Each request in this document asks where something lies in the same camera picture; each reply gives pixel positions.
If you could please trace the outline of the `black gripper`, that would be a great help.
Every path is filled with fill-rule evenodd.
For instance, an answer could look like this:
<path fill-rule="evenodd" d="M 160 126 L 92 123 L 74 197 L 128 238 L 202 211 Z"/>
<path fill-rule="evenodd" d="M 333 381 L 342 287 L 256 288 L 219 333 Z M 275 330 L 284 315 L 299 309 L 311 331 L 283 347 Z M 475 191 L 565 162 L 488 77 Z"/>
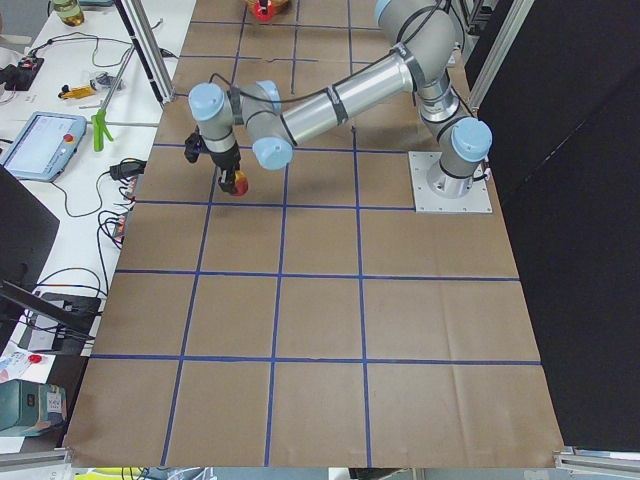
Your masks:
<path fill-rule="evenodd" d="M 227 194 L 235 193 L 235 171 L 240 169 L 241 155 L 238 147 L 224 152 L 210 151 L 209 155 L 221 174 L 218 178 L 220 189 Z"/>

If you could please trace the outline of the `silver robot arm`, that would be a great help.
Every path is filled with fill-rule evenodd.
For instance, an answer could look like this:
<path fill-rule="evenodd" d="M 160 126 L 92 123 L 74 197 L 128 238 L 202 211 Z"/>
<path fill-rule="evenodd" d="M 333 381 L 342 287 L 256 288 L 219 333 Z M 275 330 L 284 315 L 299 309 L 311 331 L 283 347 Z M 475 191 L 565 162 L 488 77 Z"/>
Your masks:
<path fill-rule="evenodd" d="M 391 45 L 389 52 L 289 110 L 272 81 L 227 90 L 214 82 L 193 87 L 188 103 L 196 128 L 185 141 L 186 160 L 194 163 L 201 154 L 209 155 L 219 169 L 220 188 L 242 195 L 247 181 L 234 126 L 246 129 L 263 168 L 279 170 L 292 161 L 295 147 L 399 93 L 414 92 L 419 116 L 441 148 L 427 173 L 428 185 L 444 198 L 465 196 L 479 179 L 475 172 L 493 137 L 485 122 L 462 112 L 451 84 L 452 20 L 437 1 L 379 1 L 375 18 Z"/>

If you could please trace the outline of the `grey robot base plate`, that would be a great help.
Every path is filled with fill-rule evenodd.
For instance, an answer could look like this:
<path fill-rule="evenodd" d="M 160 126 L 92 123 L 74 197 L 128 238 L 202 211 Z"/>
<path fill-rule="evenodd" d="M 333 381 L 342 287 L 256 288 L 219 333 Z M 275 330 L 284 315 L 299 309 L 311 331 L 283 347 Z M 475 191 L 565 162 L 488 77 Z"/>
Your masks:
<path fill-rule="evenodd" d="M 466 179 L 447 175 L 440 165 L 440 152 L 409 151 L 414 209 L 421 214 L 492 214 L 488 187 L 480 165 Z"/>

